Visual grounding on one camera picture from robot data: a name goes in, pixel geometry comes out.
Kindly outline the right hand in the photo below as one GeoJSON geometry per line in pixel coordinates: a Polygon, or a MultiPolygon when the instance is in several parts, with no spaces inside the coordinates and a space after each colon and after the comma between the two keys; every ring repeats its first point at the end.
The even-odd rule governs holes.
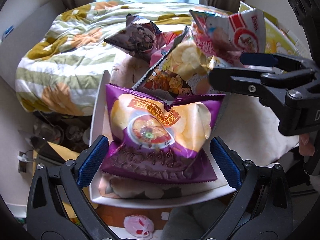
{"type": "Polygon", "coordinates": [[[315,153],[315,147],[310,141],[310,134],[299,135],[299,153],[302,156],[313,156],[315,153]]]}

